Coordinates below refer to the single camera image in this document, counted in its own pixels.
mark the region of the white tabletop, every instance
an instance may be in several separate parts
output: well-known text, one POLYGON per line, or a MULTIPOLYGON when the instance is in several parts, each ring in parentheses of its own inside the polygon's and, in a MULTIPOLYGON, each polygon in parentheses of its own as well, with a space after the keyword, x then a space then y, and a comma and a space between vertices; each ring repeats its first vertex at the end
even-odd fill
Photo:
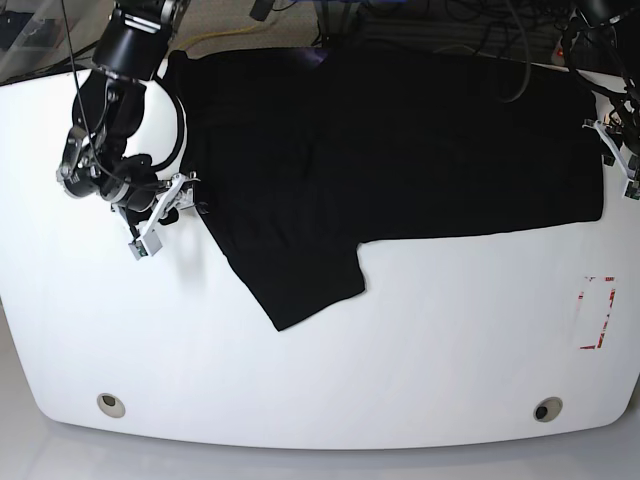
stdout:
MULTIPOLYGON (((640 372, 640 203, 621 198, 618 169, 605 169, 597 223, 363 246, 367 292, 278 333, 195 212, 135 262, 105 202, 63 193, 55 170, 74 95, 69 75, 0 89, 0 294, 50 418, 205 443, 377 449, 568 432, 624 411, 640 372), (600 335, 605 277, 616 289, 606 339, 581 350, 600 335), (123 418, 98 409, 105 392, 125 403, 123 418), (564 409, 536 422, 548 397, 564 409)), ((158 89, 147 105, 170 110, 158 89)), ((168 117, 149 115, 131 148, 170 150, 168 117)))

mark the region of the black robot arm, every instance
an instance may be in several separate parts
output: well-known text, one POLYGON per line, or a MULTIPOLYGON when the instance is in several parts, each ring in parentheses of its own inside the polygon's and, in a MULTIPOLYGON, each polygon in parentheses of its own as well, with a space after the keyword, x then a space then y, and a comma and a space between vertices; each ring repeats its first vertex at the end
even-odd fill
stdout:
POLYGON ((112 204, 131 229, 137 257, 153 255, 161 246, 150 220, 171 223, 177 220, 177 209, 193 204, 195 175, 175 175, 169 181, 157 176, 177 159, 184 140, 182 107, 166 88, 177 114, 173 151, 155 165, 149 155, 124 157, 127 140, 144 116, 146 86, 142 82, 155 80, 164 88, 157 70, 189 2, 116 3, 93 55, 94 68, 74 101, 73 127, 57 171, 69 195, 82 198, 98 193, 112 204), (147 225, 139 231, 137 225, 144 220, 147 225))

